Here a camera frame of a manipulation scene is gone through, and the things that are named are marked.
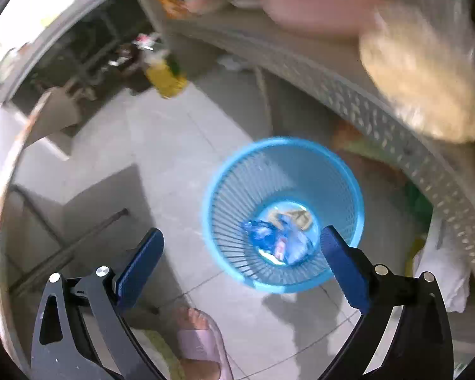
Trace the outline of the blue plastic snack bag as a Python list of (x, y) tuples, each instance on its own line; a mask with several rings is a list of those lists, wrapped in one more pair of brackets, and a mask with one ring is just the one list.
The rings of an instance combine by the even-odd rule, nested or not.
[(314, 254), (316, 244), (293, 220), (281, 215), (279, 223), (248, 220), (242, 229), (254, 249), (273, 264), (293, 267)]

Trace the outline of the blue plastic trash basket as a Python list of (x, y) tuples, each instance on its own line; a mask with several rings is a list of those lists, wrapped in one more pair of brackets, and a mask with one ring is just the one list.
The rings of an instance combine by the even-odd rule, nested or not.
[[(242, 224), (289, 217), (316, 244), (293, 267), (260, 255)], [(292, 137), (254, 142), (230, 158), (209, 187), (202, 211), (206, 246), (236, 281), (266, 293), (301, 293), (332, 276), (322, 254), (322, 230), (331, 225), (351, 247), (364, 231), (364, 200), (346, 163), (324, 146)]]

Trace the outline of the beige filled plastic bag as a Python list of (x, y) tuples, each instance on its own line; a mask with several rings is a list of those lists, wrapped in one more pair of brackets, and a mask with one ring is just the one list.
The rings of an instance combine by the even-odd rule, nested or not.
[(475, 141), (475, 26), (469, 0), (382, 3), (359, 58), (394, 114), (413, 131)]

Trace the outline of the pink plastic basin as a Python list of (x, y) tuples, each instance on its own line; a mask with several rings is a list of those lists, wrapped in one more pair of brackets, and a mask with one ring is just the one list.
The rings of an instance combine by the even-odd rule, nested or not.
[(278, 26), (293, 33), (358, 37), (374, 26), (376, 8), (385, 0), (259, 0)]

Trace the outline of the grey perforated shelf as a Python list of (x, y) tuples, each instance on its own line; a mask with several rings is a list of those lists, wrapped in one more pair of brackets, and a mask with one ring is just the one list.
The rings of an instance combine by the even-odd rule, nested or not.
[(434, 141), (401, 123), (364, 71), (356, 43), (292, 34), (258, 11), (169, 20), (167, 28), (247, 58), (370, 138), (442, 214), (475, 276), (475, 145)]

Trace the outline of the yellow oil bottle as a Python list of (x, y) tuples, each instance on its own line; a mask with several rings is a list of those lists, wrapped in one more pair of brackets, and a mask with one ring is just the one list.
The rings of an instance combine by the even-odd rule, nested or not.
[(146, 77), (162, 98), (173, 98), (186, 88), (188, 80), (169, 50), (144, 51), (143, 58)]

